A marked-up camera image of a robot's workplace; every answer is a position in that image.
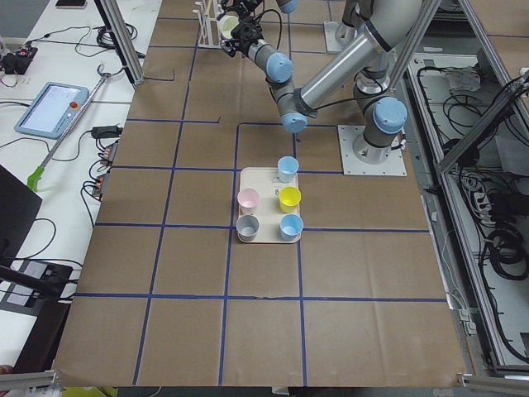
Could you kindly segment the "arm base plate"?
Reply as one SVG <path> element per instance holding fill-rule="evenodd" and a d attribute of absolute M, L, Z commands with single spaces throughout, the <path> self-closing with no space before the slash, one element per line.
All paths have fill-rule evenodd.
<path fill-rule="evenodd" d="M 327 54 L 341 52 L 355 36 L 355 29 L 343 22 L 324 22 L 323 29 Z"/>
<path fill-rule="evenodd" d="M 407 171 L 398 135 L 389 146 L 378 148 L 365 140 L 364 129 L 364 126 L 337 126 L 343 174 L 405 177 Z"/>

